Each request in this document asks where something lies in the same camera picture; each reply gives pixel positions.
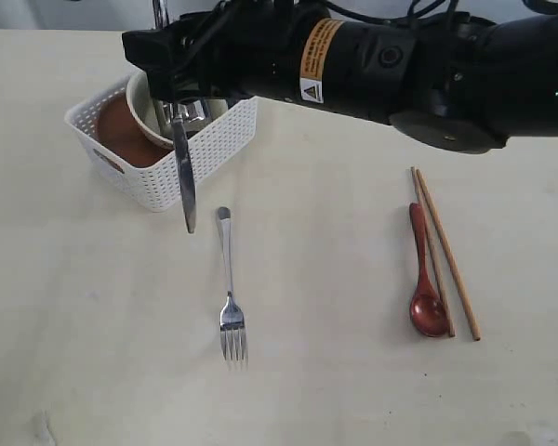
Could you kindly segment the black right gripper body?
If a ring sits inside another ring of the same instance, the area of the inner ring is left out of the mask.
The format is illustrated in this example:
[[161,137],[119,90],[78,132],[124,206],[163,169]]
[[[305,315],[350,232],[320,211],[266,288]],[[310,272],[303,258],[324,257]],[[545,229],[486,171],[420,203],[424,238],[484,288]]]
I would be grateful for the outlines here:
[[302,104],[305,1],[220,1],[166,27],[166,96]]

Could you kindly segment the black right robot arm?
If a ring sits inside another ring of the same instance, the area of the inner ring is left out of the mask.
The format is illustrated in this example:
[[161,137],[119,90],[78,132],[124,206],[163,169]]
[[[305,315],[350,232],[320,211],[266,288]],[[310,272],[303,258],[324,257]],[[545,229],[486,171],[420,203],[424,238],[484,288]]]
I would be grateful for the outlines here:
[[333,19],[327,1],[222,1],[122,42],[165,102],[258,96],[474,154],[558,137],[558,1],[527,7],[498,24],[455,7]]

